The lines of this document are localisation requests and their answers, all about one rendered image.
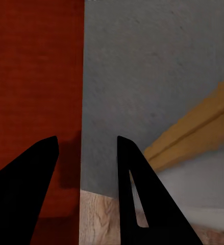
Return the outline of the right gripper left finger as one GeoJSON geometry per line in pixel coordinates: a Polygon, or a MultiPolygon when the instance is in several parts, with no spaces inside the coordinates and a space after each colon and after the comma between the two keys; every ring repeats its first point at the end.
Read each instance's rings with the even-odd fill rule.
{"type": "Polygon", "coordinates": [[[30,244],[58,157],[53,136],[0,170],[0,245],[30,244]]]}

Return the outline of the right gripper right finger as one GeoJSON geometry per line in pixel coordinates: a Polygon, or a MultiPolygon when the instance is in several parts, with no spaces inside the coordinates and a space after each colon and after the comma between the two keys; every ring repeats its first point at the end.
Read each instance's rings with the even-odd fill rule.
{"type": "Polygon", "coordinates": [[[118,136],[117,153],[121,245],[204,245],[137,145],[118,136]],[[129,172],[148,228],[137,225],[129,172]]]}

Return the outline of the storage box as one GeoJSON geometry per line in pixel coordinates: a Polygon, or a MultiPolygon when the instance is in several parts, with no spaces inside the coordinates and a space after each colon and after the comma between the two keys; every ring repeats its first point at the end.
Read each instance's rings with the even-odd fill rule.
{"type": "Polygon", "coordinates": [[[29,245],[79,245],[85,0],[0,0],[0,170],[56,136],[29,245]]]}

